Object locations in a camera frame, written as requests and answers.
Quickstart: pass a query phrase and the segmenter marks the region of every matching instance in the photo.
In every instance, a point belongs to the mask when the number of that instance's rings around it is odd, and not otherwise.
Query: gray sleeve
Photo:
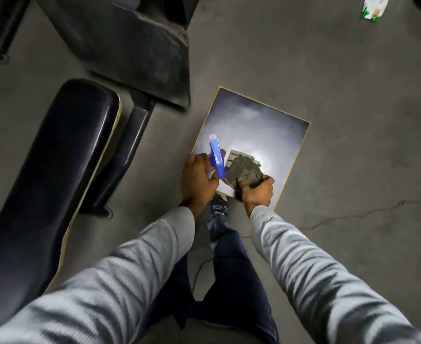
[[[421,343],[421,331],[271,209],[250,216],[251,238],[316,343]]]
[[[194,232],[188,208],[170,211],[94,267],[27,305],[0,327],[0,344],[127,344],[191,248]]]

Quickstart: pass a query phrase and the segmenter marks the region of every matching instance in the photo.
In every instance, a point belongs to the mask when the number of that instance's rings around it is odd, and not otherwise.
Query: green and white wrapper
[[[389,0],[365,0],[363,2],[362,18],[376,22],[384,13]]]

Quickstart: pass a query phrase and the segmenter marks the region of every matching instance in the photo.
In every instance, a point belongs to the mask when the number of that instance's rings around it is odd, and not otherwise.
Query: yellow trim
[[[93,171],[93,174],[91,174],[91,178],[89,179],[88,185],[86,186],[85,191],[83,192],[82,198],[80,199],[80,202],[79,202],[79,204],[77,205],[77,208],[76,208],[76,210],[75,210],[74,214],[72,215],[72,218],[71,218],[71,220],[70,220],[70,222],[69,222],[69,225],[68,225],[68,227],[67,227],[67,229],[66,229],[66,232],[64,233],[64,236],[63,236],[63,241],[62,241],[62,243],[61,243],[61,253],[60,253],[60,255],[59,255],[58,268],[57,268],[57,270],[56,270],[56,273],[55,273],[55,275],[54,275],[53,279],[52,279],[52,280],[48,283],[47,289],[45,290],[45,292],[44,292],[44,293],[47,293],[48,288],[50,287],[50,285],[51,285],[51,284],[53,284],[53,281],[55,281],[56,277],[57,277],[57,276],[58,276],[58,274],[59,274],[59,271],[60,271],[60,270],[61,270],[61,268],[63,267],[63,264],[64,264],[64,256],[65,256],[66,246],[67,246],[67,240],[68,240],[68,237],[69,237],[69,234],[70,234],[70,229],[71,229],[71,226],[72,226],[72,224],[73,224],[73,222],[74,222],[74,220],[75,220],[75,217],[76,217],[76,216],[77,216],[77,214],[79,213],[80,206],[82,205],[83,199],[85,199],[86,192],[88,191],[89,186],[90,186],[90,185],[91,185],[91,183],[93,182],[93,179],[94,179],[94,177],[95,177],[95,175],[96,175],[96,171],[97,171],[97,169],[98,169],[98,167],[99,167],[99,165],[100,165],[100,162],[102,161],[102,157],[104,156],[104,153],[105,153],[105,151],[107,150],[107,146],[109,145],[109,142],[110,142],[110,140],[112,139],[113,132],[115,131],[115,128],[116,128],[116,126],[117,126],[118,122],[120,121],[120,116],[121,116],[121,111],[122,111],[122,100],[120,99],[120,96],[119,96],[118,94],[117,94],[117,96],[118,96],[118,111],[117,111],[117,113],[116,113],[115,122],[113,123],[112,130],[110,131],[109,139],[108,139],[108,140],[107,140],[107,142],[105,143],[104,149],[102,150],[102,153],[101,153],[101,155],[100,155],[100,157],[99,157],[99,160],[98,160],[98,162],[97,162],[97,164],[96,164],[96,167],[95,167],[95,169],[94,169],[94,171]]]
[[[271,109],[275,109],[276,111],[280,111],[280,112],[282,112],[282,113],[285,113],[286,115],[290,115],[290,116],[292,116],[292,117],[298,118],[298,119],[300,119],[300,120],[302,120],[302,121],[305,121],[305,122],[308,122],[308,123],[309,123],[309,125],[308,125],[308,129],[306,130],[306,133],[305,133],[305,136],[303,137],[303,140],[301,141],[301,145],[299,145],[298,153],[297,153],[297,155],[295,156],[294,163],[292,164],[292,167],[290,168],[290,171],[288,172],[287,179],[285,180],[284,185],[282,186],[282,190],[281,190],[281,192],[279,193],[279,198],[277,199],[276,205],[274,206],[274,210],[273,210],[273,211],[276,211],[277,205],[279,204],[279,200],[281,199],[282,192],[284,191],[285,185],[287,184],[287,180],[288,180],[288,178],[290,177],[290,174],[291,174],[291,172],[292,172],[292,169],[294,168],[295,162],[296,162],[296,160],[297,160],[297,158],[298,158],[298,155],[299,155],[299,151],[300,151],[300,149],[301,149],[301,146],[303,145],[303,142],[305,142],[305,138],[306,138],[306,136],[308,135],[309,128],[311,127],[311,122],[309,122],[309,121],[305,120],[304,118],[301,118],[301,117],[298,117],[298,116],[292,115],[292,114],[290,114],[290,113],[284,112],[284,111],[282,111],[282,110],[280,110],[280,109],[276,109],[275,107],[272,107],[272,106],[270,106],[270,105],[267,105],[267,104],[265,104],[265,103],[262,103],[262,102],[260,102],[260,101],[258,101],[258,100],[255,100],[255,99],[249,98],[249,97],[248,97],[248,96],[246,96],[246,95],[243,95],[243,94],[241,94],[241,93],[235,92],[234,90],[231,90],[231,89],[225,88],[224,86],[219,86],[219,87],[218,87],[218,89],[217,89],[217,92],[215,93],[215,96],[214,96],[214,98],[213,98],[213,100],[212,100],[212,103],[210,104],[209,110],[207,111],[207,115],[206,115],[206,118],[204,119],[204,122],[203,122],[203,124],[202,124],[202,126],[201,126],[200,133],[198,134],[198,137],[196,138],[195,144],[194,144],[194,146],[193,146],[193,150],[195,149],[196,144],[198,143],[198,140],[199,140],[199,138],[200,138],[200,136],[201,136],[201,132],[202,132],[202,130],[203,130],[203,128],[204,128],[204,124],[205,124],[205,123],[206,123],[206,121],[207,121],[207,117],[209,116],[210,110],[212,109],[212,106],[214,105],[215,99],[216,99],[216,97],[217,97],[218,92],[220,91],[220,89],[225,89],[225,90],[227,90],[228,92],[232,92],[232,93],[234,93],[234,94],[240,95],[240,96],[242,96],[242,97],[244,97],[244,98],[247,98],[247,99],[249,99],[249,100],[252,100],[252,101],[255,101],[255,102],[260,103],[260,104],[262,104],[262,105],[265,105],[265,106],[267,106],[267,107],[269,107],[269,108],[271,108]],[[217,193],[220,193],[220,194],[224,194],[224,195],[226,195],[225,193],[222,193],[221,191],[216,191],[216,192],[217,192]]]

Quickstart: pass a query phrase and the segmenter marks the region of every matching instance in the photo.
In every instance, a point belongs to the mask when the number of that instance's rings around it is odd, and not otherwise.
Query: pants
[[[214,213],[207,225],[214,247],[215,283],[204,300],[196,302],[189,283],[186,254],[149,307],[140,335],[173,315],[180,328],[192,317],[244,330],[264,343],[279,343],[266,292],[238,232],[228,227],[226,216],[220,213]]]

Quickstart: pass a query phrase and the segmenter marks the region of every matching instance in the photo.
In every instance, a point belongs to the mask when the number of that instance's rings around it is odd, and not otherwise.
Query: sleeve
[[[94,267],[27,305],[0,327],[0,343],[127,344],[191,248],[194,231],[190,209],[173,209]]]
[[[316,343],[421,343],[421,331],[362,280],[265,206],[251,238]]]

